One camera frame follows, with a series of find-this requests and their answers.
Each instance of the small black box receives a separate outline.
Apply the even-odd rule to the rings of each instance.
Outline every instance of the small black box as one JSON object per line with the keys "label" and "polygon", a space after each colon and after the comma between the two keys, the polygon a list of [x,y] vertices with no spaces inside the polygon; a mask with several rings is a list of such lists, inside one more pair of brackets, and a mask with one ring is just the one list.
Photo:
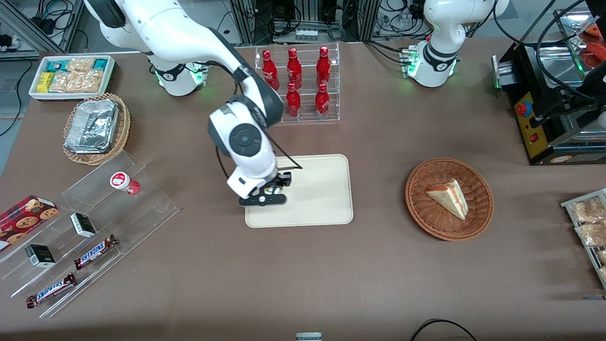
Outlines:
{"label": "small black box", "polygon": [[25,253],[33,266],[50,268],[55,265],[55,259],[53,258],[53,255],[50,254],[50,250],[47,246],[29,244],[25,248]]}
{"label": "small black box", "polygon": [[74,213],[70,216],[70,218],[77,234],[85,238],[93,238],[97,233],[93,227],[93,224],[90,223],[90,219],[88,219],[86,215]]}

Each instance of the red emergency stop button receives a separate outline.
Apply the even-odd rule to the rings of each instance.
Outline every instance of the red emergency stop button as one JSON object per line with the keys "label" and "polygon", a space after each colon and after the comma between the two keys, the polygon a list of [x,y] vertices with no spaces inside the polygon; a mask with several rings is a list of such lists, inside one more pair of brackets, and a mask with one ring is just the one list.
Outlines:
{"label": "red emergency stop button", "polygon": [[532,112],[532,103],[524,101],[516,106],[516,114],[521,117],[528,117]]}
{"label": "red emergency stop button", "polygon": [[527,110],[528,110],[528,107],[526,106],[526,104],[525,103],[520,103],[516,107],[516,114],[522,116],[523,114],[526,113]]}

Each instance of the black machine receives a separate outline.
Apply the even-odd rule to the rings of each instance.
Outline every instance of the black machine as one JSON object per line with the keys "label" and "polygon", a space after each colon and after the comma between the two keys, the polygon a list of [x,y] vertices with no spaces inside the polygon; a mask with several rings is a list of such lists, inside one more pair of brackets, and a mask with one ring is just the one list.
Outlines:
{"label": "black machine", "polygon": [[[587,9],[554,13],[565,37],[594,15],[601,15],[596,24],[606,33],[606,1],[586,3]],[[559,44],[544,41],[539,50],[514,43],[499,61],[493,57],[495,86],[516,112],[532,165],[606,163],[606,62],[584,59],[592,39],[598,38],[583,33]]]}

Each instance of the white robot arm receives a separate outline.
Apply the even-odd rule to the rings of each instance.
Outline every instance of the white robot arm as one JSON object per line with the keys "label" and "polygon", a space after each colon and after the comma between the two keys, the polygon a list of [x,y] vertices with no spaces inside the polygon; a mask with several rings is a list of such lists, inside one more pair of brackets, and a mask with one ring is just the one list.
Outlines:
{"label": "white robot arm", "polygon": [[278,94],[249,66],[216,30],[194,22],[176,0],[85,0],[112,44],[147,55],[172,95],[182,96],[198,86],[188,64],[220,65],[242,87],[228,103],[210,114],[208,133],[236,164],[227,184],[243,205],[283,204],[285,196],[267,186],[288,186],[290,174],[278,174],[276,157],[264,133],[280,120]]}
{"label": "white robot arm", "polygon": [[423,14],[433,25],[433,33],[429,42],[409,48],[416,56],[411,56],[408,76],[427,87],[444,84],[465,41],[462,24],[484,20],[493,7],[496,16],[501,16],[508,5],[509,0],[426,0]]}

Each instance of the yellow control panel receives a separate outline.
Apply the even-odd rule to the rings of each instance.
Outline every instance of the yellow control panel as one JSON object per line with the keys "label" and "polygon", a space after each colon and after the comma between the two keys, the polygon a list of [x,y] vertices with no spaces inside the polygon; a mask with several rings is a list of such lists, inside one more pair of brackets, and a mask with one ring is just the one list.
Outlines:
{"label": "yellow control panel", "polygon": [[530,126],[530,119],[534,117],[532,104],[532,96],[530,96],[530,93],[527,93],[513,107],[518,118],[520,130],[522,131],[524,144],[526,144],[526,150],[531,158],[539,155],[549,146],[543,127],[532,128]]}

